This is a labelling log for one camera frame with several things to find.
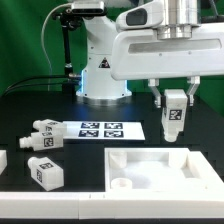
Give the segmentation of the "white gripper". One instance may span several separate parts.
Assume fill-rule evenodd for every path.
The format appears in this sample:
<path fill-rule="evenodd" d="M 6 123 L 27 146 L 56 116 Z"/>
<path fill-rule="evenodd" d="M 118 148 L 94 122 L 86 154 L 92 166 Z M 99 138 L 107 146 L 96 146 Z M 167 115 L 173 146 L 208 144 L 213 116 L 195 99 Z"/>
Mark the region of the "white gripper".
<path fill-rule="evenodd" d="M 120 32 L 110 66 L 115 80 L 149 79 L 157 108 L 162 105 L 158 79 L 188 77 L 187 96 L 193 106 L 199 76 L 224 74 L 224 23 L 202 24 L 189 39 L 159 40 L 152 29 Z"/>

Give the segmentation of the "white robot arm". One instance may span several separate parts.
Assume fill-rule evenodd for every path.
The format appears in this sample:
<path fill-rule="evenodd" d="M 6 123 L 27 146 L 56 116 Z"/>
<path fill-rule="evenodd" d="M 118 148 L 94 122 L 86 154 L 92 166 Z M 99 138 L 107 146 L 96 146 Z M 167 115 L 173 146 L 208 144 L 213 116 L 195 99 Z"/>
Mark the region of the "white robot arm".
<path fill-rule="evenodd" d="M 224 74 L 224 22 L 202 23 L 198 0 L 149 0 L 118 15 L 106 8 L 120 0 L 84 0 L 87 65 L 79 95 L 91 101 L 115 101 L 129 96 L 128 80 L 148 80 L 157 89 L 162 78 L 186 77 L 192 97 L 202 76 Z"/>

